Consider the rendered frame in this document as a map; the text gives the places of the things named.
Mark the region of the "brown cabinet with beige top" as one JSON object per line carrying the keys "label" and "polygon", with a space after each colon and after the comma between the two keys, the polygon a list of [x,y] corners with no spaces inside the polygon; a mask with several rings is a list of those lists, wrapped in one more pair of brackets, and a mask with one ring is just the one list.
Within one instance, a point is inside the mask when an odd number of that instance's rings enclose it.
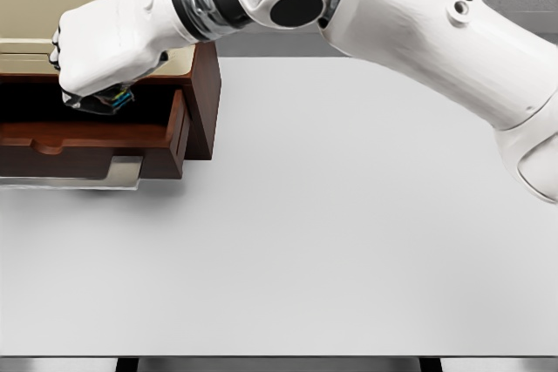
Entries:
{"label": "brown cabinet with beige top", "polygon": [[114,116],[66,107],[48,57],[61,15],[91,0],[0,0],[0,145],[63,154],[133,147],[158,158],[210,159],[221,94],[211,43],[173,50]]}

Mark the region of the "dark switch with coloured wires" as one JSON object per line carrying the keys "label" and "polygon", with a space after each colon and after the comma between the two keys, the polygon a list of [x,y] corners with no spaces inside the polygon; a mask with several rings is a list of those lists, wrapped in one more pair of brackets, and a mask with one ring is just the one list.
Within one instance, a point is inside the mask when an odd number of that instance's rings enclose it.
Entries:
{"label": "dark switch with coloured wires", "polygon": [[130,85],[114,85],[103,91],[83,97],[79,110],[97,115],[114,115],[123,106],[134,101]]}

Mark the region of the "brown wooden cabinet drawer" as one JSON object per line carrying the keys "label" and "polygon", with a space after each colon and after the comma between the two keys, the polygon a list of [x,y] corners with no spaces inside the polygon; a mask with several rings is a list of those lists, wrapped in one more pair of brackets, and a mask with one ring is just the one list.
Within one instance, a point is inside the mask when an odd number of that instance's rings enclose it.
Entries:
{"label": "brown wooden cabinet drawer", "polygon": [[142,159],[142,179],[178,179],[190,126],[172,85],[140,85],[101,116],[63,104],[55,84],[0,85],[0,176],[103,179],[112,158]]}

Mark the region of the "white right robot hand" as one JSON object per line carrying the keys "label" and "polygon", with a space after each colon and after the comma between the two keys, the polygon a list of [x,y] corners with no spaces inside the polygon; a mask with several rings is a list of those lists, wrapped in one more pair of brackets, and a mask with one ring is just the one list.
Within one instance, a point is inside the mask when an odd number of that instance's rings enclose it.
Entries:
{"label": "white right robot hand", "polygon": [[167,61],[172,33],[168,0],[97,0],[60,18],[50,60],[63,103],[79,111],[83,97],[131,86]]}

